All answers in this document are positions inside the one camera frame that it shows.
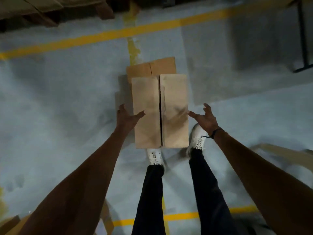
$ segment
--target white sneaker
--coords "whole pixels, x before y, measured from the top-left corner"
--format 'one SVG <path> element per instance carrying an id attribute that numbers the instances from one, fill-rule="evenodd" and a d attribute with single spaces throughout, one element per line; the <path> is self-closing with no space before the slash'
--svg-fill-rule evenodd
<path id="1" fill-rule="evenodd" d="M 206 137 L 208 137 L 208 133 L 201 128 L 199 124 L 196 124 L 191 131 L 191 142 L 189 147 L 186 150 L 186 155 L 191 158 L 190 152 L 192 149 L 204 149 L 204 142 Z"/>
<path id="2" fill-rule="evenodd" d="M 147 149 L 147 156 L 151 165 L 162 165 L 164 167 L 161 149 Z"/>

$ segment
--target black metal frame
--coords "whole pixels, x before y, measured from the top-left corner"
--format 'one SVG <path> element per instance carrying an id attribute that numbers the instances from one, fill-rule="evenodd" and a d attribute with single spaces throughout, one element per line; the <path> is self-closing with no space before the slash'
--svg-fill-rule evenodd
<path id="1" fill-rule="evenodd" d="M 288 7 L 297 4 L 298 9 L 298 20 L 299 20 L 299 30 L 300 30 L 300 40 L 301 40 L 301 52 L 303 59 L 303 68 L 299 68 L 293 71 L 293 73 L 302 72 L 306 69 L 312 68 L 313 64 L 309 64 L 309 51 L 306 43 L 306 25 L 304 22 L 303 5 L 302 0 L 293 0 L 288 4 Z"/>

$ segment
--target bracelet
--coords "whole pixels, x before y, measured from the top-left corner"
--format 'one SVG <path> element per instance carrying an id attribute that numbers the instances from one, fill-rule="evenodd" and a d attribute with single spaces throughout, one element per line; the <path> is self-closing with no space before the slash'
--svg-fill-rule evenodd
<path id="1" fill-rule="evenodd" d="M 222 129 L 222 128 L 217 128 L 217 129 L 213 130 L 212 135 L 209 136 L 209 138 L 214 139 L 214 135 L 215 135 L 216 132 L 219 131 L 219 130 L 223 130 L 223 129 Z"/>

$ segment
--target gray floor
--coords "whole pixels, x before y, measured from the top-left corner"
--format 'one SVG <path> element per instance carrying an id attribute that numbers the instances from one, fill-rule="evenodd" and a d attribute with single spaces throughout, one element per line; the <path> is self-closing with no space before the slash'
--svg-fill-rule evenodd
<path id="1" fill-rule="evenodd" d="M 205 0 L 138 15 L 137 25 L 205 13 L 240 2 Z M 307 22 L 313 21 L 311 6 Z M 58 28 L 0 35 L 0 50 L 123 27 L 115 20 L 86 19 Z M 308 25 L 313 50 L 313 26 Z M 134 37 L 138 62 L 175 56 L 178 73 L 189 78 L 189 109 L 211 105 L 218 123 L 246 146 L 268 142 L 295 150 L 313 149 L 313 70 L 301 66 L 296 9 L 269 10 L 142 34 Z M 8 206 L 5 217 L 33 211 L 64 177 L 111 134 L 116 106 L 131 109 L 125 68 L 126 39 L 56 50 L 0 62 L 0 185 Z M 190 130 L 195 121 L 190 119 Z M 205 158 L 230 207 L 253 204 L 223 153 L 211 141 Z M 183 150 L 165 149 L 163 177 L 166 214 L 197 211 L 188 161 Z M 313 175 L 280 158 L 265 158 L 309 186 Z M 148 161 L 131 134 L 121 151 L 108 190 L 112 219 L 134 218 Z M 169 223 L 172 234 L 199 232 L 198 221 Z M 123 228 L 126 234 L 131 226 Z"/>

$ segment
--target forearm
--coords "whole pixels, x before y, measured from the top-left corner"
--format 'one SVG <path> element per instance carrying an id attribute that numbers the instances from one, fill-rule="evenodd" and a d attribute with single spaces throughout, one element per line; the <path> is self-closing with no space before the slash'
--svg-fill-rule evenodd
<path id="1" fill-rule="evenodd" d="M 217 131 L 214 139 L 263 217 L 277 234 L 312 233 L 311 188 L 266 161 L 226 132 Z"/>
<path id="2" fill-rule="evenodd" d="M 117 128 L 48 194 L 19 235 L 93 234 L 126 135 Z"/>

